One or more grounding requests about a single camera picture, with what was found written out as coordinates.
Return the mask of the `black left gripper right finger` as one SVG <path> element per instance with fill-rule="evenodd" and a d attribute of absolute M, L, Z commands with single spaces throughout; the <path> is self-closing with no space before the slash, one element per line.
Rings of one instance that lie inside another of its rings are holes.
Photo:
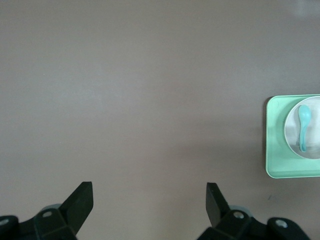
<path fill-rule="evenodd" d="M 216 183 L 206 185 L 205 207 L 211 226 L 197 240 L 309 240 L 290 219 L 272 217 L 263 224 L 239 207 L 232 209 Z"/>

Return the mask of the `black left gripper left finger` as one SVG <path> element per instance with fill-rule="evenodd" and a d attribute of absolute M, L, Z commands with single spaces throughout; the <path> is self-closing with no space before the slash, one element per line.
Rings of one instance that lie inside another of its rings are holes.
<path fill-rule="evenodd" d="M 93 206 L 93 184 L 84 181 L 63 203 L 48 205 L 27 221 L 0 216 L 0 240 L 78 240 Z"/>

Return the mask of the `round beige plate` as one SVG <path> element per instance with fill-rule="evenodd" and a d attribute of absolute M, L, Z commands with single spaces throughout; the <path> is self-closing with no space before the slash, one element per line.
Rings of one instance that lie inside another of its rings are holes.
<path fill-rule="evenodd" d="M 311 121 L 306 131 L 306 152 L 299 148 L 300 120 L 298 109 L 307 105 L 311 110 Z M 296 103 L 284 122 L 284 137 L 289 148 L 303 159 L 320 160 L 320 96 L 311 96 Z"/>

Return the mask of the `light green rectangular tray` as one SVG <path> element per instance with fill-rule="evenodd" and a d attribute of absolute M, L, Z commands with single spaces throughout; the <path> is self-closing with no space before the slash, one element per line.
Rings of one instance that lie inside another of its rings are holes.
<path fill-rule="evenodd" d="M 297 156 L 287 145 L 284 125 L 299 101 L 320 94 L 277 95 L 266 103 L 265 170 L 275 179 L 320 177 L 320 159 Z"/>

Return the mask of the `teal plastic spoon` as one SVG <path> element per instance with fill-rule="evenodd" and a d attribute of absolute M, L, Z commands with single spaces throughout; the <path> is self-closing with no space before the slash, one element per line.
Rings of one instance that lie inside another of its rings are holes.
<path fill-rule="evenodd" d="M 298 108 L 298 117 L 300 121 L 300 130 L 299 130 L 299 149 L 301 152 L 307 151 L 306 146 L 306 135 L 307 129 L 311 122 L 312 113 L 311 109 L 307 105 L 300 105 Z"/>

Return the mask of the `brown table cover mat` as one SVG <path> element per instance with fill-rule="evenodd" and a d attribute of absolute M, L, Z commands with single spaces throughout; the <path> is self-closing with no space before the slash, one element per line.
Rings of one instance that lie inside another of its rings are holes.
<path fill-rule="evenodd" d="M 320 240 L 265 170 L 266 102 L 320 93 L 320 0 L 0 0 L 0 216 L 91 181 L 80 240 L 195 240 L 206 184 Z"/>

